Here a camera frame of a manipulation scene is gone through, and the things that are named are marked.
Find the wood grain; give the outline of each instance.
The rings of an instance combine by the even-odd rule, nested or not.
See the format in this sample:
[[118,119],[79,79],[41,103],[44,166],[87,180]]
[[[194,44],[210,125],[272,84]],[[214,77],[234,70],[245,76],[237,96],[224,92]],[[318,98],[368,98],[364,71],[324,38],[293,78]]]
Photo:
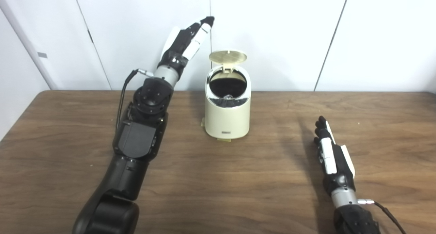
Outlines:
[[[35,98],[0,143],[0,233],[71,232],[112,157],[119,94]],[[436,233],[435,95],[255,92],[250,132],[230,143],[200,127],[203,99],[175,93],[137,200],[136,233],[335,233],[312,144],[321,114],[350,151],[358,197],[385,205],[408,233]],[[399,233],[368,209],[383,234]]]

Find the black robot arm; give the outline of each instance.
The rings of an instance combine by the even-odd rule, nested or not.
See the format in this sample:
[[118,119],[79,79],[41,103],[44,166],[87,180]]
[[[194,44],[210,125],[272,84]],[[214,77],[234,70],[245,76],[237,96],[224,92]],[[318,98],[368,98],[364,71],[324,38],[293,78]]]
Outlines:
[[345,145],[336,144],[327,120],[320,116],[315,123],[318,158],[324,172],[323,186],[336,207],[333,221],[338,234],[380,234],[378,222],[356,198],[355,169]]
[[[148,164],[159,151],[174,85],[210,32],[213,21],[213,17],[206,17],[187,29],[178,30],[177,34],[172,34],[175,38],[167,40],[171,45],[164,51],[153,74],[137,69],[127,78],[112,142],[112,161],[78,215],[73,234],[132,234],[135,231],[139,207],[133,201],[139,195]],[[138,72],[148,78],[134,93],[133,101],[120,119],[125,88]]]

